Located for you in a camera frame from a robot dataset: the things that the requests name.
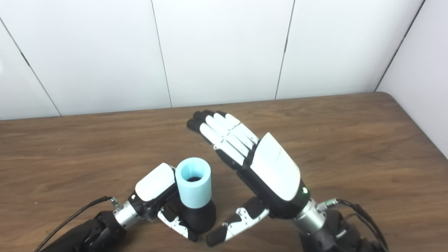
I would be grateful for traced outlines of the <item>white and black right hand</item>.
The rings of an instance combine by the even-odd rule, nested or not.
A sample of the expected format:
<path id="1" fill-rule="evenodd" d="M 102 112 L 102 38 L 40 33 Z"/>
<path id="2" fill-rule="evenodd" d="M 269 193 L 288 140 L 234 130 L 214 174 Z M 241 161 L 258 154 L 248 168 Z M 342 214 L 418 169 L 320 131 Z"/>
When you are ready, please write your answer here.
<path id="1" fill-rule="evenodd" d="M 240 120 L 221 111 L 196 111 L 186 126 L 202 135 L 255 194 L 206 235 L 207 246 L 224 243 L 267 216 L 294 219 L 309 202 L 300 169 L 272 134 L 259 138 Z"/>

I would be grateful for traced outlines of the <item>white and black left hand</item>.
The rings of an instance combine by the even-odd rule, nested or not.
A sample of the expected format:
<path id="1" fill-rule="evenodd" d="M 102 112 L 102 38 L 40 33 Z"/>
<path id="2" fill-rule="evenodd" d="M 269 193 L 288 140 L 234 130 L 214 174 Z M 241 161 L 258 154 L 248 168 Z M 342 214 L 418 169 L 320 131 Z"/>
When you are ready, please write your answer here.
<path id="1" fill-rule="evenodd" d="M 179 214 L 167 206 L 167 203 L 179 196 L 175 178 L 175 168 L 162 163 L 144 176 L 135 186 L 128 202 L 140 219 L 153 221 L 158 217 L 169 228 L 192 242 L 199 236 L 181 218 Z"/>

